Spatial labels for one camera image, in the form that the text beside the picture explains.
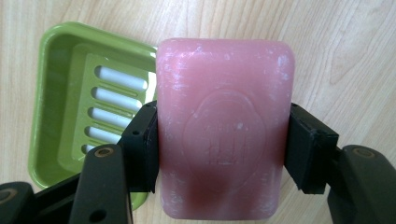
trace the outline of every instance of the wood grain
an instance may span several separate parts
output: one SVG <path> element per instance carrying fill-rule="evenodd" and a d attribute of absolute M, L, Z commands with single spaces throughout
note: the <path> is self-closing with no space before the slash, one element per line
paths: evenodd
<path fill-rule="evenodd" d="M 272 39 L 294 50 L 293 102 L 340 133 L 339 147 L 373 147 L 396 165 L 396 4 L 388 1 L 0 2 L 0 182 L 27 181 L 40 37 L 80 21 L 152 45 L 170 37 Z M 160 194 L 135 223 L 174 220 Z M 283 174 L 280 206 L 266 221 L 332 223 L 326 196 L 306 196 Z"/>

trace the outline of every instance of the soap dish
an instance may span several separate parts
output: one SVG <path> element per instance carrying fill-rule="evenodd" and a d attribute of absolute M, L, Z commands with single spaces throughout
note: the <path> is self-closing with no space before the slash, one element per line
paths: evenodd
<path fill-rule="evenodd" d="M 39 51 L 29 174 L 42 189 L 82 169 L 87 150 L 115 144 L 140 106 L 156 99 L 152 46 L 66 22 Z M 132 193 L 133 209 L 147 193 Z"/>

